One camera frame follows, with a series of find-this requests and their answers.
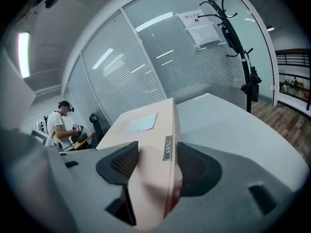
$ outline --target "vr headset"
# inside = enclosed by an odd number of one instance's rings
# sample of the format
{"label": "vr headset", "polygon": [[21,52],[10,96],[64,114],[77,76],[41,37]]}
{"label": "vr headset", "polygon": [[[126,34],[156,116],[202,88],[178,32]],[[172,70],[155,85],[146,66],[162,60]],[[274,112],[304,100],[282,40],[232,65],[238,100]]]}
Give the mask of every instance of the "vr headset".
{"label": "vr headset", "polygon": [[61,102],[59,102],[58,103],[58,108],[60,108],[61,106],[66,106],[67,107],[67,112],[74,112],[73,106],[68,101],[61,101]]}

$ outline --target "white table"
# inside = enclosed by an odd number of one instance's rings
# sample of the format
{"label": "white table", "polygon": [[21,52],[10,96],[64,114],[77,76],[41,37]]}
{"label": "white table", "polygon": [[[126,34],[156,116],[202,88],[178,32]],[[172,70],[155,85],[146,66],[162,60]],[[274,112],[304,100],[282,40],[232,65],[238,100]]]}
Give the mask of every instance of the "white table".
{"label": "white table", "polygon": [[211,94],[177,105],[184,142],[245,156],[292,191],[305,182],[309,168],[276,131],[245,110]]}

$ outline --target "window blinds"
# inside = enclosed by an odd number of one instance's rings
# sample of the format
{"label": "window blinds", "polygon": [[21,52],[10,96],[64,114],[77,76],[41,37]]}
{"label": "window blinds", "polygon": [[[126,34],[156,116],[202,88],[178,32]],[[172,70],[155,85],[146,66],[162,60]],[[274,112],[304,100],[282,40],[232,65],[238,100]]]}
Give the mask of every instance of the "window blinds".
{"label": "window blinds", "polygon": [[120,114],[164,99],[138,40],[121,12],[82,51],[94,93],[113,123]]}
{"label": "window blinds", "polygon": [[68,83],[73,99],[89,129],[92,132],[95,132],[93,124],[89,121],[90,115],[94,113],[98,117],[98,121],[103,132],[107,132],[111,125],[104,116],[99,104],[96,101],[96,98],[94,97],[86,77],[81,57],[79,57],[76,61]]}
{"label": "window blinds", "polygon": [[[246,109],[245,83],[241,58],[228,58],[235,52],[222,34],[221,21],[208,17],[220,41],[197,48],[176,13],[199,9],[204,0],[137,0],[124,8],[126,15],[150,57],[168,98],[177,103],[209,92]],[[200,7],[205,14],[216,12]]]}

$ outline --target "fluorescent light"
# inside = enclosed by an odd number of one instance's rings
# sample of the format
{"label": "fluorescent light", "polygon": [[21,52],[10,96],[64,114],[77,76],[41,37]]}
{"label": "fluorescent light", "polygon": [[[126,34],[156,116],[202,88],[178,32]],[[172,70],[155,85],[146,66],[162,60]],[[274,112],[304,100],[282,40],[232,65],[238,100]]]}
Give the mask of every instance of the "fluorescent light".
{"label": "fluorescent light", "polygon": [[121,58],[123,54],[120,54],[117,58],[115,58],[104,70],[106,71],[113,63],[115,63],[119,58]]}
{"label": "fluorescent light", "polygon": [[[169,62],[172,62],[173,60],[170,60]],[[163,65],[165,65],[165,64],[167,64],[167,63],[169,63],[169,62],[166,62],[166,63],[164,63],[164,64],[162,64],[161,66],[163,66]]]}
{"label": "fluorescent light", "polygon": [[255,20],[255,19],[248,18],[248,17],[247,17],[247,18],[245,18],[244,20],[245,20],[245,21],[252,21],[252,22],[256,22],[256,20]]}
{"label": "fluorescent light", "polygon": [[24,32],[18,35],[18,60],[20,73],[23,78],[29,77],[28,66],[28,43],[29,33]]}
{"label": "fluorescent light", "polygon": [[144,66],[145,66],[145,64],[141,65],[140,67],[136,68],[134,71],[131,71],[131,73],[136,72],[138,69],[141,69]]}
{"label": "fluorescent light", "polygon": [[157,89],[154,89],[154,90],[151,90],[151,91],[144,91],[143,93],[151,93],[151,92],[154,92],[156,91]]}
{"label": "fluorescent light", "polygon": [[173,16],[173,12],[169,12],[169,13],[166,13],[166,14],[164,14],[164,15],[158,16],[158,17],[156,17],[156,18],[151,19],[150,21],[147,21],[147,22],[141,24],[140,26],[138,26],[137,28],[135,28],[135,30],[136,30],[137,32],[139,32],[139,31],[141,31],[141,30],[143,30],[143,29],[145,29],[145,28],[148,28],[149,26],[151,26],[151,25],[153,25],[153,24],[155,24],[155,23],[157,23],[157,22],[163,21],[163,20],[165,20],[165,19],[167,19],[167,18],[170,18],[170,17],[172,17],[172,16]]}
{"label": "fluorescent light", "polygon": [[114,70],[119,69],[121,66],[123,66],[124,62],[120,61],[119,63],[116,63],[113,65],[109,70],[105,71],[104,76],[107,77],[110,73],[112,73]]}
{"label": "fluorescent light", "polygon": [[158,56],[157,59],[160,58],[160,57],[162,57],[162,56],[164,56],[165,54],[168,54],[168,53],[173,52],[173,51],[174,51],[174,50],[168,51],[168,52],[166,52],[166,53],[164,53],[164,54]]}
{"label": "fluorescent light", "polygon": [[151,92],[154,92],[154,91],[156,91],[157,89],[154,89],[154,90],[152,90],[152,91],[150,91],[150,92],[148,92],[148,93],[151,93]]}
{"label": "fluorescent light", "polygon": [[108,49],[103,55],[102,57],[96,62],[96,64],[93,66],[92,69],[96,69],[103,61],[105,58],[107,58],[107,56],[109,54],[111,54],[111,52],[113,51],[113,49]]}
{"label": "fluorescent light", "polygon": [[267,31],[272,31],[272,30],[274,30],[274,27],[271,26],[271,25],[268,25],[268,26],[267,26]]}

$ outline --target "coat rack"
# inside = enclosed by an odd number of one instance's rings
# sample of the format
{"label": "coat rack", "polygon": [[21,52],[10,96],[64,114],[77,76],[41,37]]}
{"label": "coat rack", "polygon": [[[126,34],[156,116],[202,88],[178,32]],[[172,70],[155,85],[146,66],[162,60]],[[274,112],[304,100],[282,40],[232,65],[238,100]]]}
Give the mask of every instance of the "coat rack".
{"label": "coat rack", "polygon": [[256,102],[258,101],[258,94],[259,94],[258,84],[261,82],[261,79],[258,77],[255,67],[251,67],[252,74],[250,75],[248,64],[245,58],[245,54],[246,54],[249,60],[249,53],[253,50],[253,48],[251,48],[249,51],[245,51],[243,49],[237,33],[235,32],[230,21],[228,20],[228,18],[233,18],[238,13],[235,13],[231,17],[227,16],[226,10],[224,9],[224,0],[222,0],[222,7],[219,7],[219,5],[214,0],[207,0],[207,1],[200,3],[199,5],[201,6],[204,3],[208,3],[209,5],[211,5],[218,14],[208,14],[208,15],[198,16],[198,17],[219,18],[222,22],[217,24],[217,26],[222,26],[222,31],[223,31],[225,39],[228,42],[229,47],[231,47],[236,52],[235,55],[227,54],[226,57],[237,57],[239,54],[241,56],[242,66],[243,66],[244,76],[245,76],[245,82],[246,82],[246,84],[244,84],[241,87],[241,90],[243,90],[243,92],[246,94],[246,97],[247,97],[246,110],[247,112],[251,112],[251,101],[256,101]]}

